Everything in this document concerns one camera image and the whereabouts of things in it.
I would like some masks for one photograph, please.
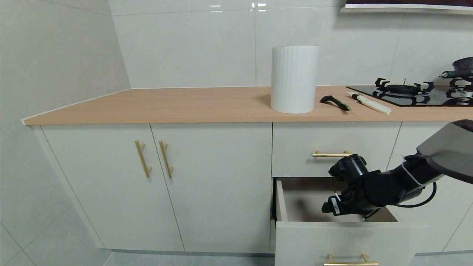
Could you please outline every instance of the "black stove top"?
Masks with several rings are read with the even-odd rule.
[[[450,85],[434,85],[433,82],[404,85],[378,79],[374,85],[347,88],[397,106],[473,106],[473,85],[460,87],[456,85],[459,80],[453,79]]]

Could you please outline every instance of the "gold bar handle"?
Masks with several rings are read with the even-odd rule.
[[[347,150],[344,150],[343,153],[320,153],[317,150],[315,153],[312,153],[312,157],[347,157],[350,156],[351,153]]]
[[[332,255],[328,254],[329,262],[324,262],[324,266],[379,266],[377,261],[368,261],[365,253],[361,254],[364,261],[335,262]]]
[[[169,162],[167,161],[167,155],[166,155],[167,143],[163,143],[163,141],[159,141],[159,147],[161,148],[161,153],[163,154],[164,165],[165,165],[166,170],[167,170],[167,175],[169,176],[169,179],[171,179],[171,178],[173,178],[171,173],[173,172],[174,167],[173,166],[170,167]]]
[[[138,150],[138,155],[140,157],[141,164],[143,165],[143,170],[145,170],[146,178],[149,178],[149,172],[151,171],[152,167],[146,166],[145,157],[143,156],[143,149],[145,147],[145,144],[144,143],[140,144],[140,142],[136,140],[135,145],[136,145],[136,149]]]

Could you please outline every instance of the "white cylindrical container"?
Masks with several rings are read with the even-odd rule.
[[[314,109],[319,46],[272,49],[271,109],[303,114]]]

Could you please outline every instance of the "white cabinet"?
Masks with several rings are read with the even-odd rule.
[[[42,128],[105,248],[184,250],[149,124]]]
[[[473,250],[473,208],[466,213],[444,251]]]
[[[399,166],[403,161],[402,156],[415,154],[419,144],[446,124],[447,122],[403,122],[388,169]],[[437,182],[437,186],[435,197],[424,206],[417,208],[388,207],[401,221],[429,223],[430,232],[418,252],[443,251],[473,203],[473,186],[465,182],[444,176]],[[412,205],[423,202],[431,192],[432,185],[429,185],[420,196],[403,202],[403,204]],[[473,242],[468,234],[457,235],[457,238],[463,238],[464,243],[470,242],[469,249],[473,249],[471,245]],[[461,248],[459,245],[450,245],[450,250],[465,249],[467,248]]]
[[[340,158],[321,153],[357,153],[370,171],[386,169],[401,122],[274,123],[273,177],[328,177]]]
[[[333,216],[321,206],[333,195],[334,178],[286,178],[276,181],[276,266],[321,266],[329,261],[378,261],[408,266],[428,225],[397,222],[386,208],[372,222],[357,215]]]
[[[269,253],[271,123],[151,127],[185,250]]]

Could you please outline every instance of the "kitchen counter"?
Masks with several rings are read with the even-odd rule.
[[[399,107],[384,115],[347,96],[345,86],[318,86],[315,108],[289,115],[270,108],[270,87],[129,89],[24,120],[39,124],[132,124],[220,122],[454,121],[473,119],[472,107]],[[319,100],[333,95],[351,106],[342,111]]]

